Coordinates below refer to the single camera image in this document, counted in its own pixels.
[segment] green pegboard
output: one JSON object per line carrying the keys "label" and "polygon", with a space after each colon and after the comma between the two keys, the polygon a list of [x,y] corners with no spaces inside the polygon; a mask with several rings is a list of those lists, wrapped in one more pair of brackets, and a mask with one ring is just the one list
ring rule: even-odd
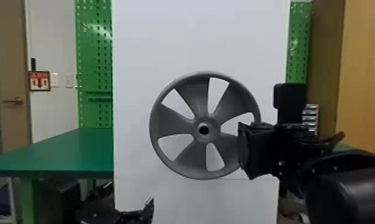
{"label": "green pegboard", "polygon": [[306,83],[310,38],[311,2],[292,2],[287,49],[287,83]]}
{"label": "green pegboard", "polygon": [[112,27],[109,0],[76,0],[80,127],[112,127]]}

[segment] green table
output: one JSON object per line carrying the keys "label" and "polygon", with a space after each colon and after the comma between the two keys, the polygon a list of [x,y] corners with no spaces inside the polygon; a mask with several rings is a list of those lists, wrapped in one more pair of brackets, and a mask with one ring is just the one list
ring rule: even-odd
{"label": "green table", "polygon": [[35,224],[39,178],[113,178],[113,130],[76,129],[0,155],[0,177],[21,178],[23,223]]}

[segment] gray fan wheel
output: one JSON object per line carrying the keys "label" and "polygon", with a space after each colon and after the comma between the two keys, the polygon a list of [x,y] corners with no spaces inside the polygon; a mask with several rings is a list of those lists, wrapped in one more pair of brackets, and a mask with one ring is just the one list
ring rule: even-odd
{"label": "gray fan wheel", "polygon": [[[208,87],[210,78],[229,83],[215,111],[208,113]],[[170,91],[175,89],[194,113],[188,119],[162,104]],[[240,167],[237,136],[221,132],[221,125],[244,113],[252,113],[255,123],[261,122],[258,105],[250,91],[231,77],[214,72],[200,71],[188,74],[170,83],[158,96],[150,115],[150,137],[161,161],[174,172],[187,178],[216,179]],[[159,146],[162,137],[191,134],[193,141],[170,160]],[[206,165],[206,145],[213,143],[224,161],[219,170],[209,171]]]}

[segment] robotic arm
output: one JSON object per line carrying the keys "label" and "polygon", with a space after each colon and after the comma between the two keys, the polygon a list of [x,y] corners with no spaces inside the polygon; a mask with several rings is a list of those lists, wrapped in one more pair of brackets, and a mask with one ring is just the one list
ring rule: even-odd
{"label": "robotic arm", "polygon": [[300,124],[304,85],[274,89],[278,123],[238,126],[240,164],[250,179],[264,174],[305,199],[312,224],[375,223],[375,154],[334,153],[345,134],[317,139]]}

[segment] light switch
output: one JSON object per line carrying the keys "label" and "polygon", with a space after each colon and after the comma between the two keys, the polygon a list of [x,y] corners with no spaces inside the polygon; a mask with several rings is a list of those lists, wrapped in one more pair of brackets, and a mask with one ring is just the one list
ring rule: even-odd
{"label": "light switch", "polygon": [[74,75],[70,73],[65,74],[65,88],[74,88],[75,85],[73,84],[75,82]]}
{"label": "light switch", "polygon": [[51,76],[51,80],[50,80],[51,87],[55,87],[55,88],[59,87],[59,75],[58,75],[58,73],[51,72],[50,76]]}

